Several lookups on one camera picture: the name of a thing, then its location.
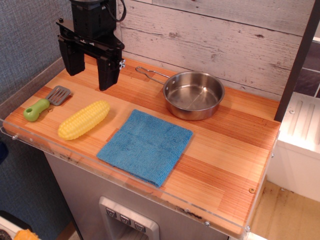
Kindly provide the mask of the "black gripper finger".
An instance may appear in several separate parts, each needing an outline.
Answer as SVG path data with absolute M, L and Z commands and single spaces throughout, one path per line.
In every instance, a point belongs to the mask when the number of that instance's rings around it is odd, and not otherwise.
M 85 70 L 84 53 L 78 49 L 74 41 L 68 41 L 62 36 L 58 37 L 60 53 L 65 65 L 66 71 L 70 76 L 75 76 Z
M 120 63 L 117 60 L 101 56 L 97 60 L 99 90 L 105 91 L 118 82 Z

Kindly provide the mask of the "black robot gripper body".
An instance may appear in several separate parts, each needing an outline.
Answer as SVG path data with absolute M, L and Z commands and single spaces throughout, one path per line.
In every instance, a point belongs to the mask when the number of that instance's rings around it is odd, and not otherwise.
M 67 41 L 76 42 L 78 49 L 96 60 L 105 57 L 119 61 L 125 60 L 122 50 L 125 45 L 115 36 L 117 23 L 125 19 L 125 13 L 118 18 L 115 0 L 72 0 L 72 19 L 56 21 L 60 34 Z

